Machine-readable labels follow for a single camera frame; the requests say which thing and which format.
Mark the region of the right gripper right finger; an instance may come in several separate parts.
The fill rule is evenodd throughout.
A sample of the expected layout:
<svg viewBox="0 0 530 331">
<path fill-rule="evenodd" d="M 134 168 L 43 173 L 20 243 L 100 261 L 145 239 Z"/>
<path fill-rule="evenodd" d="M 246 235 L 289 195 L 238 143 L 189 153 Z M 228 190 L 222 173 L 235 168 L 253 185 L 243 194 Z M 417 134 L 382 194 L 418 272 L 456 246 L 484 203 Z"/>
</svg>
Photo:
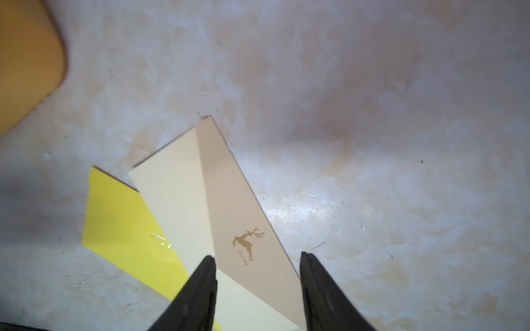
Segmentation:
<svg viewBox="0 0 530 331">
<path fill-rule="evenodd" d="M 375 331 L 311 253 L 301 254 L 300 281 L 308 331 Z"/>
</svg>

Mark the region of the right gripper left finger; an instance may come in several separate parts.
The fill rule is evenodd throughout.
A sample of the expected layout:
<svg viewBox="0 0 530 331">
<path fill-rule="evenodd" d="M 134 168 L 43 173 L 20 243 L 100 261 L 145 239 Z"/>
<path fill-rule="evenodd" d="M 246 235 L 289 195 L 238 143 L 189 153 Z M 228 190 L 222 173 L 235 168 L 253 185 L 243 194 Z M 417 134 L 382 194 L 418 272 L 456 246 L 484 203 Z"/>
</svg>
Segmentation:
<svg viewBox="0 0 530 331">
<path fill-rule="evenodd" d="M 216 263 L 205 256 L 150 331 L 211 331 L 218 291 Z"/>
</svg>

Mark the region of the yellow envelope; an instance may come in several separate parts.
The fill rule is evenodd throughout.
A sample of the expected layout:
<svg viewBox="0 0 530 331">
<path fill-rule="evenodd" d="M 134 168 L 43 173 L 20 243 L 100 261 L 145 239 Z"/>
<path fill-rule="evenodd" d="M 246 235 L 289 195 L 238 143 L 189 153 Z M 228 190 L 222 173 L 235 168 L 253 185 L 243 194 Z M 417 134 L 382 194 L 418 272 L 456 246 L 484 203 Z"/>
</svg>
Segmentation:
<svg viewBox="0 0 530 331">
<path fill-rule="evenodd" d="M 138 191 L 99 168 L 88 183 L 82 245 L 172 302 L 207 255 L 186 270 Z"/>
</svg>

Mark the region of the beige envelope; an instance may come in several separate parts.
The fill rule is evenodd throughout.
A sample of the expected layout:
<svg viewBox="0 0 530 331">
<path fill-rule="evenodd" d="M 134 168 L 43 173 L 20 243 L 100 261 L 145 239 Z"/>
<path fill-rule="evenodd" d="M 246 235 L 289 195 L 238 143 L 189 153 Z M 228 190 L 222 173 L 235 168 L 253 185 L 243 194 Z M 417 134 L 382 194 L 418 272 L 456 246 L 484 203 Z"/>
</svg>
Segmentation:
<svg viewBox="0 0 530 331">
<path fill-rule="evenodd" d="M 298 273 L 212 117 L 129 175 L 187 272 L 215 259 L 222 330 L 306 328 Z"/>
</svg>

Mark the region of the yellow plastic storage box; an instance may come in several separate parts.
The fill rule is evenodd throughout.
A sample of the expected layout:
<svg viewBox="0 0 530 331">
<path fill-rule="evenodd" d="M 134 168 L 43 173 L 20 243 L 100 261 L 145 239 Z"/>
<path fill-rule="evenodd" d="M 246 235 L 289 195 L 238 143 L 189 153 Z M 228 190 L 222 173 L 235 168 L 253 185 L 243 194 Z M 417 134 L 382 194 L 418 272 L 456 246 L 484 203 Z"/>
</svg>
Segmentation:
<svg viewBox="0 0 530 331">
<path fill-rule="evenodd" d="M 63 38 L 45 1 L 1 2 L 1 136 L 66 76 Z"/>
</svg>

